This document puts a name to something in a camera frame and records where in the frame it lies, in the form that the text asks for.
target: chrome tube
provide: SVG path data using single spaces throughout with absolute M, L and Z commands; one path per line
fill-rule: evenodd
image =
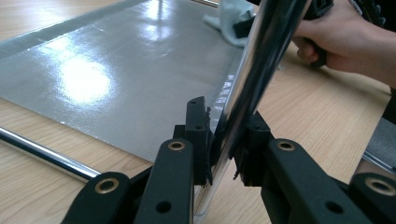
M 201 189 L 194 205 L 194 222 L 202 221 L 228 164 L 230 151 L 239 144 L 248 119 L 253 115 L 303 16 L 307 1 L 263 0 L 253 23 L 242 62 L 215 132 L 212 150 L 219 160 L 213 170 L 213 185 Z
M 74 161 L 51 149 L 42 147 L 37 143 L 3 128 L 0 128 L 0 140 L 7 143 L 9 146 L 16 147 L 21 152 L 34 156 L 37 159 L 40 159 L 41 161 L 44 161 L 73 177 L 77 177 L 84 182 L 88 182 L 91 178 L 100 174 L 78 161 Z

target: aluminum foil sheet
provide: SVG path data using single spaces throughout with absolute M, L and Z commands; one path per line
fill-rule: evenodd
M 126 1 L 0 43 L 0 96 L 149 161 L 204 96 L 212 129 L 242 49 L 188 0 Z

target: wooden table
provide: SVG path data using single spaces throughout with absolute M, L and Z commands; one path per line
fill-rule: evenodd
M 107 6 L 116 0 L 0 1 L 0 38 Z M 259 111 L 275 137 L 300 143 L 331 176 L 348 182 L 389 100 L 389 88 L 353 74 L 314 70 L 290 46 Z M 151 164 L 0 99 L 0 126 L 100 171 L 132 177 Z M 258 188 L 232 181 L 231 165 L 205 223 L 268 223 Z M 0 145 L 0 223 L 58 223 L 84 183 Z

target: reflective surface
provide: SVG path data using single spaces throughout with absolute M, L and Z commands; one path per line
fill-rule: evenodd
M 185 0 L 129 5 L 7 55 L 0 96 L 153 161 L 174 125 L 185 122 L 190 99 L 203 95 L 213 105 L 224 97 L 242 50 L 202 22 L 216 15 L 212 7 Z

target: metal bar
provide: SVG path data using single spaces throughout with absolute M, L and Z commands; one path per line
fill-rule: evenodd
M 200 222 L 222 179 L 230 152 L 239 144 L 252 116 L 303 16 L 307 1 L 263 0 L 253 23 L 242 62 L 215 132 L 212 150 L 219 150 L 212 186 L 201 189 L 195 201 L 195 221 Z
M 53 165 L 61 171 L 67 172 L 73 177 L 78 177 L 84 182 L 87 182 L 91 178 L 94 178 L 100 174 L 98 171 L 95 171 L 78 161 L 74 161 L 62 154 L 59 154 L 49 148 L 40 146 L 37 143 L 34 143 L 3 128 L 0 128 L 0 140 L 12 147 L 16 147 L 21 152 L 25 152 L 37 159 L 40 159 L 41 161 L 45 161 L 48 164 Z
M 215 2 L 215 1 L 210 1 L 210 0 L 192 0 L 192 1 L 204 4 L 204 5 L 208 5 L 210 7 L 219 7 L 219 2 Z
M 387 172 L 389 172 L 389 173 L 391 173 L 393 175 L 396 175 L 396 170 L 393 167 L 391 167 L 390 165 L 388 165 L 385 162 L 381 161 L 378 157 L 376 157 L 372 153 L 370 153 L 368 151 L 365 151 L 363 153 L 362 158 L 367 160 L 367 161 L 369 161 L 369 162 L 371 162 L 372 164 L 375 164 L 375 165 L 381 167 L 385 171 L 387 171 Z

